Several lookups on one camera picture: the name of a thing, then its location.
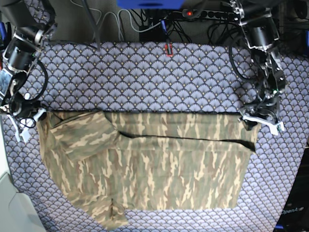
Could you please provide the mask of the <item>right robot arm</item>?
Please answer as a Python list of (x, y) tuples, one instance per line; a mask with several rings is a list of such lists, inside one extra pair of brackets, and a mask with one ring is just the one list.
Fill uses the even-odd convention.
[[(0, 11), (15, 26), (15, 33), (3, 53), (7, 65), (0, 74), (0, 112), (13, 119), (34, 119), (35, 112), (42, 106), (39, 99), (47, 88), (47, 70), (36, 53), (42, 51), (44, 42), (49, 40), (56, 29), (56, 13), (50, 1), (44, 0), (42, 4), (50, 15), (46, 24), (35, 20), (23, 0), (0, 2)], [(36, 97), (27, 100), (20, 89), (28, 80), (35, 64), (43, 72), (44, 84)]]

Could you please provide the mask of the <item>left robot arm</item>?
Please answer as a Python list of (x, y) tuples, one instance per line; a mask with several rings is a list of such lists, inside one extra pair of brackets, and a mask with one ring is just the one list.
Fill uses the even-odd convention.
[[(271, 8), (248, 0), (229, 1), (241, 28), (229, 46), (229, 59), (237, 77), (255, 86), (254, 101), (240, 109), (240, 121), (250, 131), (257, 124), (274, 126), (282, 130), (279, 121), (280, 95), (285, 91), (286, 78), (277, 47), (279, 32), (273, 20)], [(232, 48), (237, 41), (246, 43), (251, 52), (251, 61), (257, 67), (256, 77), (246, 78), (238, 70)]]

